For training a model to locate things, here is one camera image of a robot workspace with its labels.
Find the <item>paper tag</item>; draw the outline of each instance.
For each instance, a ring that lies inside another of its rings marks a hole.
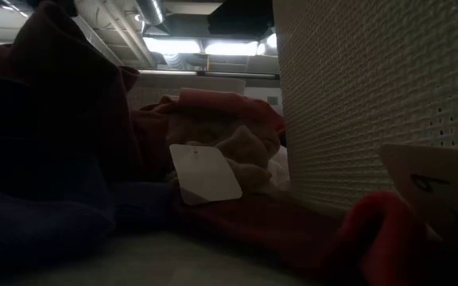
[[[383,145],[395,187],[445,242],[458,246],[458,150]]]
[[[181,197],[186,204],[242,197],[235,174],[217,148],[173,144],[169,150],[180,181]]]

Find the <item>white perforated panel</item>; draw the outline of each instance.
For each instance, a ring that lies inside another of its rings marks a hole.
[[[293,196],[393,184],[385,142],[458,149],[458,1],[274,1]]]

